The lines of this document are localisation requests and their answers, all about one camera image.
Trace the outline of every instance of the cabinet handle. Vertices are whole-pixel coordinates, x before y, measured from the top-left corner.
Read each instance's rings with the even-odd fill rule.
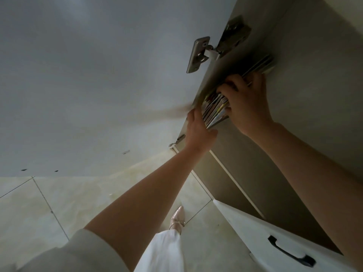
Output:
[[[286,252],[284,249],[278,247],[276,245],[277,238],[275,238],[274,236],[270,236],[268,238],[268,240],[269,240],[269,242],[271,243],[271,245],[273,247],[277,248],[279,251],[281,251],[285,255],[288,255],[290,258],[294,259],[298,263],[301,263],[302,265],[305,265],[305,266],[308,266],[308,267],[314,267],[314,265],[316,264],[316,261],[312,257],[310,257],[308,255],[305,255],[305,257],[303,257],[303,258],[297,258],[294,255],[290,254],[289,252]]]

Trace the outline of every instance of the pink shoe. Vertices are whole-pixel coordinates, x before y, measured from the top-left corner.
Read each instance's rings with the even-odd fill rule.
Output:
[[[185,226],[185,212],[184,207],[180,206],[171,217],[169,230],[175,229],[181,235],[182,226]]]

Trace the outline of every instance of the floor tile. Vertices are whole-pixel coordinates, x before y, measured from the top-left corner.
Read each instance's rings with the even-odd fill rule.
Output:
[[[0,196],[5,195],[32,177],[0,177]]]
[[[33,180],[0,198],[0,266],[18,267],[68,240]]]
[[[108,177],[34,179],[68,237],[71,237],[116,198],[174,155],[174,151],[168,150]],[[170,217],[179,205],[184,205],[186,219],[190,219],[209,201],[204,189],[193,175],[189,175],[161,229],[169,227]]]
[[[212,201],[183,228],[181,241],[188,272],[263,272]]]

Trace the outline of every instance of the cabinet hinge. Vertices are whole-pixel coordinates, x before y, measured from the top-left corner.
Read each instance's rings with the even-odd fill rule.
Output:
[[[207,61],[209,58],[218,60],[245,41],[251,33],[251,28],[243,23],[241,16],[230,20],[222,34],[222,37],[214,48],[209,45],[210,37],[202,37],[194,42],[192,54],[190,55],[187,73],[197,71],[200,64]]]

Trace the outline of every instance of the hand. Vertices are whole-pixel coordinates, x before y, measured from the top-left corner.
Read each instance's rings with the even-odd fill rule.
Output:
[[[226,82],[233,83],[238,91],[228,84],[222,84],[217,91],[229,100],[230,108],[226,109],[226,114],[233,124],[253,139],[253,136],[272,125],[273,120],[267,103],[265,75],[251,73],[246,81],[252,82],[250,87],[239,74],[230,75]]]
[[[192,151],[198,151],[202,154],[208,152],[216,138],[218,131],[206,129],[206,124],[202,118],[202,111],[200,107],[191,110],[187,116],[188,126],[186,134],[186,146],[185,149]]]

